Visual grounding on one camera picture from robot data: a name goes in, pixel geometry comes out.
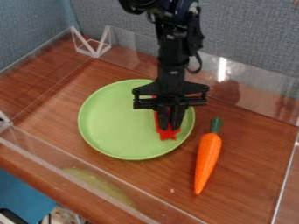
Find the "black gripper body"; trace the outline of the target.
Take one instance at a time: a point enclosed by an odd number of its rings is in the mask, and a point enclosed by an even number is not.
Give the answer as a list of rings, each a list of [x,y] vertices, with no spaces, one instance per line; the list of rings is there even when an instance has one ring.
[[[158,63],[158,77],[150,83],[132,89],[134,109],[154,109],[159,106],[198,106],[207,102],[210,87],[186,80],[189,64],[170,66]]]

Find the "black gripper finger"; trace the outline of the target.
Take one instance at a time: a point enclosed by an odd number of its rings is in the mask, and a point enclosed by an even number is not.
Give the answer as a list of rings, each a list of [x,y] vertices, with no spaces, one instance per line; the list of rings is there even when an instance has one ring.
[[[157,110],[159,129],[167,130],[170,126],[170,108],[159,106]]]
[[[187,109],[186,105],[175,105],[173,107],[171,125],[174,130],[178,130],[182,127],[186,109]]]

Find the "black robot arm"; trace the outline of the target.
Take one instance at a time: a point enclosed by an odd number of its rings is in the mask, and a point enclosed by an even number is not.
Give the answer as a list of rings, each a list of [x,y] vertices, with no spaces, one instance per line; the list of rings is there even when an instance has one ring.
[[[159,45],[158,77],[132,90],[134,107],[153,109],[161,130],[178,130],[190,106],[207,102],[210,87],[186,80],[197,74],[190,58],[199,58],[205,36],[199,0],[118,0],[126,12],[140,15],[155,25]]]

